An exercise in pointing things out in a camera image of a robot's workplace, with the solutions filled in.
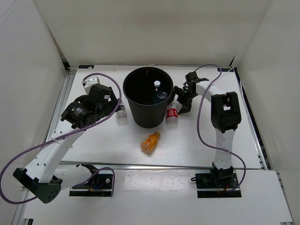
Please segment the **blue label bottle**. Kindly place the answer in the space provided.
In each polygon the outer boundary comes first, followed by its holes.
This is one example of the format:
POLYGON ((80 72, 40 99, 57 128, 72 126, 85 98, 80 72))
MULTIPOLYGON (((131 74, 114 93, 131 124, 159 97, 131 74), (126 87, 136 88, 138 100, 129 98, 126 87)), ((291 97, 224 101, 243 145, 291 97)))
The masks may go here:
POLYGON ((164 101, 168 97, 168 93, 162 90, 161 82, 155 81, 154 82, 154 92, 152 95, 153 104, 158 104, 164 101))

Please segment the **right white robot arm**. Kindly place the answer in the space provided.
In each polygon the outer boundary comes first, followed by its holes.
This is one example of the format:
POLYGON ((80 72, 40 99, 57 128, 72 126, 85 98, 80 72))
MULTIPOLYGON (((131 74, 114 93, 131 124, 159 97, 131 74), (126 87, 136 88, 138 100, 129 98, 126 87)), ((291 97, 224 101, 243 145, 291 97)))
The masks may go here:
POLYGON ((204 100, 210 102, 211 123, 216 131, 216 145, 212 146, 203 140, 200 128, 197 133, 200 141, 207 147, 215 149, 215 157, 210 169, 210 181, 215 187, 222 187, 229 183, 233 177, 232 152, 233 137, 238 125, 241 123, 241 112, 236 92, 226 92, 214 86, 214 83, 221 77, 219 75, 213 81, 207 78, 199 78, 197 73, 190 72, 185 78, 183 88, 175 86, 173 95, 177 95, 177 102, 182 108, 179 113, 188 113, 191 110, 192 100, 201 96, 200 106, 197 115, 197 124, 200 123, 200 115, 204 100))

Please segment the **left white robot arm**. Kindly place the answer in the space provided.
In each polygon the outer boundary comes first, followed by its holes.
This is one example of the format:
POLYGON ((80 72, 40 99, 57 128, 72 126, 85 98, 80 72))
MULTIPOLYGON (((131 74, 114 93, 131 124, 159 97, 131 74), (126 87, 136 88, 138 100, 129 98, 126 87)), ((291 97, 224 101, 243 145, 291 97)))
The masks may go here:
POLYGON ((70 103, 61 115, 49 144, 13 176, 43 203, 54 200, 61 190, 83 183, 92 188, 98 183, 98 169, 87 163, 74 169, 57 171, 62 158, 87 127, 109 116, 117 105, 111 87, 94 84, 89 93, 70 103))

